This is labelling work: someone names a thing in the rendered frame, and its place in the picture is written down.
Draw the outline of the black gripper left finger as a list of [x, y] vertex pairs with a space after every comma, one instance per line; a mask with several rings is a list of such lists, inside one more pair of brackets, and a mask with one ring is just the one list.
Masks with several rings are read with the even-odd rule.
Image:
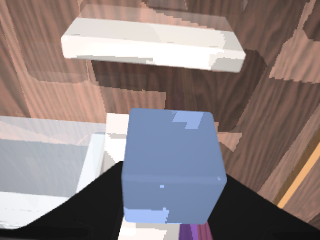
[[0, 240], [118, 240], [124, 218], [118, 161], [66, 202], [20, 228], [0, 228]]

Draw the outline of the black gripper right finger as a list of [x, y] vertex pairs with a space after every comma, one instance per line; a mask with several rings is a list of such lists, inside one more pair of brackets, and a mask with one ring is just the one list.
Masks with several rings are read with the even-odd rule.
[[212, 240], [320, 240], [320, 230], [289, 214], [226, 173], [209, 218]]

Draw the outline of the light blue cube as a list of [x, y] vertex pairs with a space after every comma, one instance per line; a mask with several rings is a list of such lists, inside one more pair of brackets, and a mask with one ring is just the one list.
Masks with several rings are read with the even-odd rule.
[[227, 182], [211, 112], [132, 108], [122, 166], [129, 223], [206, 224]]

